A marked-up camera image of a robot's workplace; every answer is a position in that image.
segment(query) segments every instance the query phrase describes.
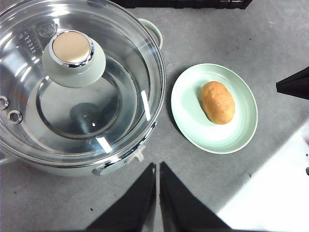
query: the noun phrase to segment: oval plate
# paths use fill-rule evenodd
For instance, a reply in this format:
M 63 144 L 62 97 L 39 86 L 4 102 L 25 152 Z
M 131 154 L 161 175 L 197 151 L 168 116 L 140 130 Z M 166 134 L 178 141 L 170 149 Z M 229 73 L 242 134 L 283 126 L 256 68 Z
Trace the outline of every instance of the oval plate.
M 225 125 L 211 122 L 202 108 L 200 91 L 209 81 L 224 84 L 234 98 L 235 115 Z M 217 64 L 198 64 L 184 71 L 173 87 L 171 107 L 184 136 L 195 146 L 215 154 L 242 149 L 257 127 L 257 106 L 251 90 L 236 73 Z

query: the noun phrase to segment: pot handle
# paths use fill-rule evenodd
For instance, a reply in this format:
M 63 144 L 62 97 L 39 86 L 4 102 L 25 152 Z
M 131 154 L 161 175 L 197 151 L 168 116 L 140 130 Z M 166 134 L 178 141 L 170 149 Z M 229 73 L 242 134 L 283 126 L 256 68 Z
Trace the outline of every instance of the pot handle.
M 144 149 L 145 149 L 145 145 L 140 145 L 138 149 L 132 152 L 132 154 L 130 154 L 127 158 L 119 159 L 117 162 L 107 163 L 101 167 L 95 168 L 92 170 L 92 173 L 97 176 L 103 176 L 103 175 L 109 174 L 125 166 L 126 164 L 131 163 L 134 158 L 137 158 L 139 162 L 142 162 L 144 159 L 142 151 Z
M 155 24 L 153 24 L 152 22 L 143 19 L 143 18 L 139 18 L 140 23 L 142 23 L 146 28 L 150 29 L 157 37 L 158 39 L 158 46 L 161 49 L 162 45 L 163 45 L 163 36 L 162 33 L 160 32 L 160 30 L 156 27 Z
M 3 153 L 2 153 L 2 155 L 4 156 L 4 158 L 0 159 L 0 165 L 6 164 L 6 163 L 11 163 L 11 162 L 14 162 L 15 160 L 17 160 L 17 158 L 15 156 L 4 155 Z

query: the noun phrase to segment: white surface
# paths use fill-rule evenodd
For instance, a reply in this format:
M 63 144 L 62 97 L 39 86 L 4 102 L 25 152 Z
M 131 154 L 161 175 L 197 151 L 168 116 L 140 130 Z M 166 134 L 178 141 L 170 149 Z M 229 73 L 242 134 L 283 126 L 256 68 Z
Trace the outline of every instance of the white surface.
M 309 231 L 309 121 L 218 213 L 233 229 Z

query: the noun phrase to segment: black plastic crate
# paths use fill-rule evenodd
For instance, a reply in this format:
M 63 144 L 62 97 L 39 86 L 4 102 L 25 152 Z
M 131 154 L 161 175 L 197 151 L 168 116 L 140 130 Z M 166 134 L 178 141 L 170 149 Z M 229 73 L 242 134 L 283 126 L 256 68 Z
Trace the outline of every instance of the black plastic crate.
M 173 7 L 173 8 L 217 8 L 246 9 L 252 0 L 113 0 L 126 7 Z

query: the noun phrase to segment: black object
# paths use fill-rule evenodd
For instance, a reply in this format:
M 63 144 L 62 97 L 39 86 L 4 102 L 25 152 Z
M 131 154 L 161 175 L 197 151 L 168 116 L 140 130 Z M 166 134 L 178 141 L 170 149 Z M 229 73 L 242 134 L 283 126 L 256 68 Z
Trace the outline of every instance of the black object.
M 309 100 L 309 67 L 276 83 L 277 92 Z
M 112 0 L 126 7 L 228 8 L 246 9 L 252 0 Z
M 151 163 L 128 191 L 86 231 L 138 232 L 155 203 L 155 165 Z
M 197 232 L 230 229 L 193 196 L 164 162 L 160 164 L 160 203 L 164 231 Z

